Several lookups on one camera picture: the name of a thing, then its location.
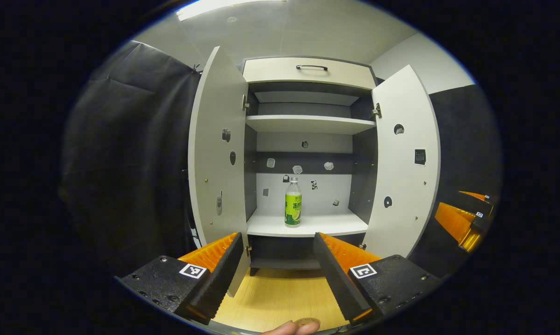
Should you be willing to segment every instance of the ceiling light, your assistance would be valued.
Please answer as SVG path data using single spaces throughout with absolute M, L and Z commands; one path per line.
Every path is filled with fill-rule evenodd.
M 206 13 L 214 9 L 234 6 L 238 4 L 246 4 L 248 2 L 264 2 L 264 1 L 284 1 L 287 0 L 199 0 L 189 4 L 176 12 L 179 21 L 185 21 L 191 17 L 197 16 L 200 13 Z

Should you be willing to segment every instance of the white shelf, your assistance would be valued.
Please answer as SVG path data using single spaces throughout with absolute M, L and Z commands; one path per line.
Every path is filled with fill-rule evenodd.
M 343 214 L 303 215 L 301 226 L 289 228 L 284 225 L 284 216 L 259 214 L 258 209 L 247 221 L 247 233 L 274 237 L 314 237 L 316 232 L 327 235 L 349 235 L 365 233 L 367 223 L 347 209 Z
M 354 135 L 376 127 L 374 121 L 315 115 L 248 116 L 246 124 L 257 132 L 312 132 Z

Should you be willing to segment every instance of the door hinge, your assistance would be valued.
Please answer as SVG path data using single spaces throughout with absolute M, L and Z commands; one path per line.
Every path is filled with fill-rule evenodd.
M 371 115 L 369 116 L 369 119 L 373 119 L 375 115 L 377 116 L 378 119 L 381 119 L 381 108 L 378 102 L 375 106 L 375 109 L 371 111 Z
M 243 102 L 241 105 L 242 110 L 246 111 L 249 108 L 249 102 L 247 102 L 247 96 L 243 94 Z

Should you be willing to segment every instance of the green bottle label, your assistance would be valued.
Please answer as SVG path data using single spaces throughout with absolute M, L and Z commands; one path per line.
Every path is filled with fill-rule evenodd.
M 284 223 L 287 225 L 298 225 L 301 223 L 301 197 L 303 196 L 286 195 Z

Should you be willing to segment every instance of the white wall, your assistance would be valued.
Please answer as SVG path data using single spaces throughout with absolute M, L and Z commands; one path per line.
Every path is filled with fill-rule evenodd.
M 420 33 L 383 53 L 371 67 L 377 78 L 388 79 L 408 64 L 429 94 L 475 83 L 447 51 Z

